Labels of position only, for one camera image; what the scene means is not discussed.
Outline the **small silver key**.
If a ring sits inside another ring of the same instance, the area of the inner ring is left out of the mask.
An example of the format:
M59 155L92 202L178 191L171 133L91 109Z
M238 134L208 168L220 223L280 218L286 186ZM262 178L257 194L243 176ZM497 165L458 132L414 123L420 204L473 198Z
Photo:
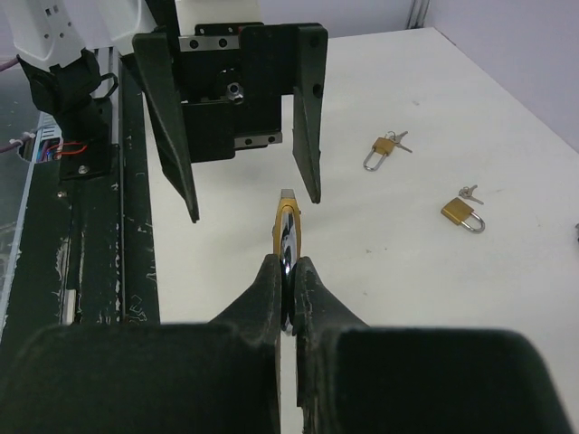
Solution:
M483 204L483 202L474 196L475 190L479 186L474 184L473 186L464 186L459 190L459 197L464 200L472 201L474 203Z

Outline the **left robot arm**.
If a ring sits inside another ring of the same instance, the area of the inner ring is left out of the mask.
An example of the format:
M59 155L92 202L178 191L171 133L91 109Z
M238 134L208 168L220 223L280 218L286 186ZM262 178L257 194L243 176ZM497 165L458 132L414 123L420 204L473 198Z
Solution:
M105 80L62 1L5 1L34 105L89 152L109 127L93 98ZM321 200L320 130L327 29L266 24L256 1L100 1L123 66L143 92L168 182L199 218L192 167L279 143L293 98L293 150L310 200Z

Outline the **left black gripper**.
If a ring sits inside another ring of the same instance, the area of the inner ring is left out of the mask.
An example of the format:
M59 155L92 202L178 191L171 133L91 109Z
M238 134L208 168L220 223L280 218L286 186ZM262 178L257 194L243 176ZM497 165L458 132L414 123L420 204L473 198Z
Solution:
M292 154L310 200L319 203L328 33L321 24L290 27L296 50ZM199 220L199 207L191 161L232 159L238 151L282 141L281 97L252 97L247 90L242 28L239 23L198 24L191 34L180 36L177 87L166 34L133 38L162 170L185 201L192 222Z

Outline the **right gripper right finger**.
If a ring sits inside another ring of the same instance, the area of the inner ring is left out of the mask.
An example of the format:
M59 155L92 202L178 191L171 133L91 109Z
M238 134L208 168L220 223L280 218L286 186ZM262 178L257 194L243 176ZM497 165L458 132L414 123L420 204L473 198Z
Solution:
M307 433L569 433L546 364L504 329L370 326L293 270L297 403Z

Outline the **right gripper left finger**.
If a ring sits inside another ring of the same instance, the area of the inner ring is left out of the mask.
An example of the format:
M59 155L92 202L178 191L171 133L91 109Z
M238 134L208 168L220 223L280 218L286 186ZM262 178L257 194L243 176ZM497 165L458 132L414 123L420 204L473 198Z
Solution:
M1 387L4 433L277 433L281 270L205 324L39 333Z

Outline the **large brass padlock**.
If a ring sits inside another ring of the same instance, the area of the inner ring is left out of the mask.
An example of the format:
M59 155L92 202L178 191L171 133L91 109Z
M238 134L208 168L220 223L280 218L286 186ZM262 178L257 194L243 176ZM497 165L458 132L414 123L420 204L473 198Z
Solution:
M301 211L292 189L282 189L274 225L273 253L279 257L282 278L281 330L292 335L293 272L301 256Z

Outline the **small brass padlock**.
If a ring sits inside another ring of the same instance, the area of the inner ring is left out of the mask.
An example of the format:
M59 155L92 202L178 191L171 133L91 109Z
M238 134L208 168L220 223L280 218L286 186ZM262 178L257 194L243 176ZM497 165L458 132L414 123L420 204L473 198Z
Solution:
M372 144L370 152L363 162L363 168L367 172L376 172L384 160L390 156L395 149L402 149L405 152L412 153L412 149L405 146L402 141L408 135L408 131L395 133L393 130L387 131Z
M457 226L461 226L471 233L482 233L486 229L486 223L480 218L460 197L455 197L441 208L441 214ZM477 226L469 224L469 219L478 223Z

